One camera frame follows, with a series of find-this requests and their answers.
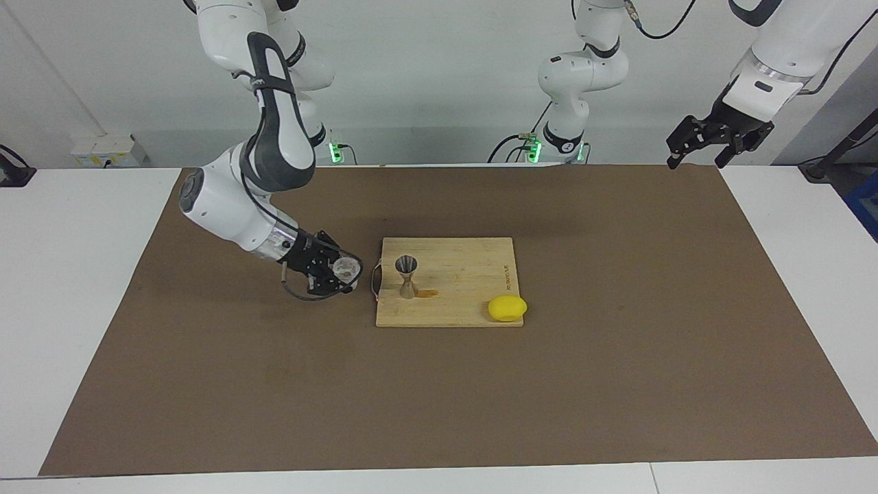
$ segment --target metal jigger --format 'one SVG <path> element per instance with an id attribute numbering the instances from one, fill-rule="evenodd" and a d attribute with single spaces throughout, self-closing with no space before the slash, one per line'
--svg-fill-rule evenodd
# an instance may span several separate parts
<path id="1" fill-rule="evenodd" d="M 413 299 L 418 294 L 418 287 L 412 282 L 414 270 L 418 269 L 418 260 L 412 256 L 403 256 L 396 260 L 396 270 L 402 277 L 402 287 L 399 296 L 404 299 Z"/>

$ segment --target yellow lemon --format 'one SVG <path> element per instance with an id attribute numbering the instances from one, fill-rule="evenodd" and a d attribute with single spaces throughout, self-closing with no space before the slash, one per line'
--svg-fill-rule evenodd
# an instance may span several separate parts
<path id="1" fill-rule="evenodd" d="M 488 314 L 495 321 L 518 321 L 528 311 L 528 304 L 518 295 L 501 295 L 488 302 Z"/>

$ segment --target brown paper mat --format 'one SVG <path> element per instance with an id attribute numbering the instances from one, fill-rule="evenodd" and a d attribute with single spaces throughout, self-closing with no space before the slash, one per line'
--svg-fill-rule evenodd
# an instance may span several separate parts
<path id="1" fill-rule="evenodd" d="M 308 304 L 176 191 L 40 473 L 836 457 L 878 447 L 716 170 L 320 170 L 275 204 L 385 236 L 511 236 L 520 329 Z"/>

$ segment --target black cable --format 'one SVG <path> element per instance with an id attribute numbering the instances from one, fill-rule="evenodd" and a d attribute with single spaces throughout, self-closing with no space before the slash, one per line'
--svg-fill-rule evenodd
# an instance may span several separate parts
<path id="1" fill-rule="evenodd" d="M 522 151 L 527 151 L 528 149 L 530 149 L 529 146 L 519 146 L 517 148 L 512 149 L 511 151 L 509 151 L 509 154 L 506 156 L 506 163 L 509 163 L 509 160 L 512 159 L 512 153 L 515 153 L 516 151 L 518 151 L 519 152 L 518 156 L 521 156 Z"/>
<path id="2" fill-rule="evenodd" d="M 860 34 L 860 31 L 865 29 L 866 25 L 872 21 L 872 19 L 875 17 L 875 14 L 878 14 L 878 11 L 872 12 L 872 15 L 869 16 L 869 18 L 866 19 L 866 22 L 864 22 L 863 25 L 860 26 L 860 29 L 858 29 L 856 32 L 854 32 L 853 36 L 851 36 L 851 38 L 848 39 L 847 42 L 841 47 L 841 49 L 838 51 L 838 54 L 835 55 L 835 60 L 832 61 L 832 64 L 830 64 L 829 69 L 826 70 L 826 74 L 824 75 L 823 80 L 820 81 L 820 84 L 813 90 L 803 89 L 803 90 L 799 91 L 799 93 L 796 96 L 811 96 L 813 94 L 819 93 L 820 90 L 823 89 L 823 87 L 826 85 L 826 81 L 829 80 L 829 76 L 832 75 L 832 71 L 835 70 L 835 66 L 838 65 L 838 61 L 841 60 L 841 56 L 843 54 L 845 54 L 845 51 L 847 50 L 848 47 L 851 46 L 851 43 L 853 43 L 853 40 L 856 39 L 858 34 Z"/>
<path id="3" fill-rule="evenodd" d="M 540 118 L 536 119 L 536 123 L 535 123 L 534 126 L 530 129 L 530 133 L 531 133 L 531 134 L 533 134 L 533 133 L 536 132 L 536 128 L 539 127 L 540 122 L 543 121 L 543 117 L 546 116 L 546 112 L 549 111 L 549 107 L 550 107 L 550 106 L 551 106 L 551 100 L 549 100 L 549 103 L 546 104 L 546 107 L 543 109 L 543 112 L 540 113 Z M 521 157 L 522 157 L 522 152 L 521 152 L 521 150 L 519 149 L 519 151 L 518 151 L 518 155 L 515 157 L 515 162 L 518 163 L 518 160 L 521 159 Z"/>
<path id="4" fill-rule="evenodd" d="M 7 148 L 3 144 L 0 144 L 0 149 L 6 151 L 6 153 L 9 154 L 9 156 L 12 156 L 15 159 L 17 159 L 19 163 L 21 163 L 25 166 L 25 168 L 33 168 L 31 165 L 27 164 L 27 161 L 25 161 L 25 159 L 23 157 L 19 156 L 18 153 L 13 151 L 12 149 Z"/>
<path id="5" fill-rule="evenodd" d="M 862 146 L 863 144 L 865 144 L 865 143 L 871 141 L 876 135 L 878 135 L 878 130 L 874 131 L 874 132 L 872 133 L 872 135 L 870 135 L 870 136 L 867 137 L 866 139 L 863 139 L 862 141 L 857 142 L 856 144 L 854 144 L 853 146 L 851 146 L 847 151 L 850 151 L 851 149 L 857 149 L 858 147 Z M 810 162 L 812 162 L 812 161 L 816 161 L 816 160 L 818 160 L 818 159 L 823 159 L 823 158 L 825 158 L 825 157 L 827 157 L 827 156 L 828 156 L 828 155 L 815 156 L 815 157 L 813 157 L 813 158 L 811 158 L 811 159 L 806 159 L 805 161 L 803 161 L 803 162 L 801 162 L 801 163 L 796 163 L 795 166 L 802 166 L 803 164 L 808 164 L 808 163 L 810 163 Z"/>
<path id="6" fill-rule="evenodd" d="M 250 166 L 249 156 L 250 156 L 250 152 L 253 150 L 254 144 L 255 144 L 254 140 L 249 139 L 247 142 L 247 145 L 244 147 L 243 152 L 244 152 L 245 160 L 247 161 L 248 166 Z M 256 200 L 256 197 L 253 195 L 253 192 L 250 191 L 250 187 L 247 185 L 247 177 L 244 175 L 244 168 L 243 167 L 241 167 L 241 185 L 243 185 L 244 192 L 247 193 L 247 197 L 250 198 L 250 200 L 253 202 L 253 204 L 256 205 L 256 207 L 258 207 L 260 210 L 262 210 L 263 213 L 268 215 L 269 218 L 272 218 L 276 222 L 284 225 L 286 228 L 295 231 L 297 235 L 307 236 L 308 238 L 311 239 L 312 242 L 318 244 L 319 246 L 323 247 L 324 249 L 330 249 L 331 251 L 336 251 L 343 256 L 347 256 L 349 258 L 354 259 L 360 265 L 360 271 L 356 274 L 354 279 L 347 282 L 347 283 L 342 284 L 338 290 L 334 291 L 331 294 L 321 295 L 321 296 L 317 296 L 317 297 L 305 297 L 303 295 L 297 294 L 291 288 L 289 288 L 286 284 L 286 280 L 281 280 L 281 286 L 284 288 L 284 291 L 286 291 L 286 293 L 296 297 L 297 299 L 299 299 L 301 301 L 325 301 L 328 298 L 334 297 L 334 296 L 342 293 L 342 290 L 344 290 L 345 288 L 352 287 L 354 285 L 354 283 L 356 283 L 356 281 L 360 279 L 360 275 L 363 274 L 363 269 L 364 269 L 362 259 L 357 257 L 355 254 L 342 249 L 341 247 L 339 247 L 337 245 L 332 245 L 331 243 L 323 242 L 322 240 L 317 238 L 317 236 L 314 236 L 311 233 L 304 231 L 303 229 L 299 228 L 298 226 L 291 225 L 290 223 L 279 218 L 276 214 L 269 211 L 269 209 L 267 207 L 263 206 L 263 204 L 261 202 Z"/>
<path id="7" fill-rule="evenodd" d="M 354 147 L 350 144 L 339 144 L 338 149 L 350 149 L 350 154 L 354 155 L 354 164 L 359 165 L 360 163 L 356 160 L 356 151 L 354 151 Z"/>
<path id="8" fill-rule="evenodd" d="M 506 144 L 507 142 L 509 142 L 509 141 L 513 141 L 513 140 L 515 140 L 515 139 L 520 139 L 520 137 L 518 136 L 518 134 L 512 134 L 512 135 L 510 135 L 509 137 L 507 137 L 506 139 L 500 141 L 500 144 L 497 144 L 497 147 L 494 148 L 493 151 L 491 151 L 491 155 L 488 157 L 488 161 L 487 161 L 486 163 L 490 163 L 490 162 L 493 161 L 494 156 L 497 154 L 497 151 L 499 151 L 500 148 L 503 147 L 503 144 Z"/>
<path id="9" fill-rule="evenodd" d="M 627 4 L 630 6 L 629 15 L 631 15 L 631 19 L 634 20 L 634 25 L 637 27 L 637 30 L 640 31 L 640 33 L 643 34 L 643 36 L 646 36 L 650 40 L 663 40 L 664 38 L 667 38 L 671 34 L 676 33 L 677 29 L 680 29 L 680 26 L 683 25 L 683 21 L 686 20 L 686 17 L 689 16 L 689 12 L 692 10 L 692 7 L 695 6 L 695 0 L 692 0 L 691 2 L 689 2 L 689 6 L 686 8 L 686 11 L 683 12 L 683 16 L 680 18 L 680 20 L 677 21 L 677 24 L 671 28 L 671 31 L 668 31 L 667 33 L 664 33 L 664 34 L 658 34 L 658 35 L 649 34 L 648 32 L 646 32 L 643 24 L 639 20 L 639 17 L 637 15 L 637 11 L 634 10 L 634 4 L 632 2 L 627 2 Z"/>

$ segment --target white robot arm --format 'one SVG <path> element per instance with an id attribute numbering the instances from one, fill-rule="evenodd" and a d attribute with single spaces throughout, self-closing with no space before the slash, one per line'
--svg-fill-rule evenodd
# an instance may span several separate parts
<path id="1" fill-rule="evenodd" d="M 761 0 L 732 11 L 759 28 L 759 37 L 732 72 L 703 120 L 687 116 L 667 138 L 672 169 L 695 150 L 726 146 L 715 163 L 755 150 L 774 128 L 772 118 L 824 66 L 876 8 L 876 0 Z"/>
<path id="2" fill-rule="evenodd" d="M 619 48 L 627 17 L 623 0 L 581 0 L 576 32 L 585 48 L 552 56 L 540 66 L 540 88 L 552 102 L 543 127 L 546 160 L 576 157 L 588 120 L 583 94 L 615 87 L 628 75 L 628 57 Z"/>
<path id="3" fill-rule="evenodd" d="M 297 94 L 296 82 L 301 90 L 314 90 L 329 86 L 334 77 L 288 17 L 298 1 L 184 1 L 198 14 L 207 56 L 254 92 L 262 117 L 252 137 L 187 177 L 181 210 L 243 250 L 305 274 L 308 293 L 316 297 L 296 295 L 303 300 L 350 292 L 362 263 L 324 232 L 305 232 L 270 204 L 272 193 L 310 181 L 313 148 L 326 135 L 318 120 L 303 116 L 314 116 L 313 101 Z M 279 43 L 290 47 L 289 57 Z"/>

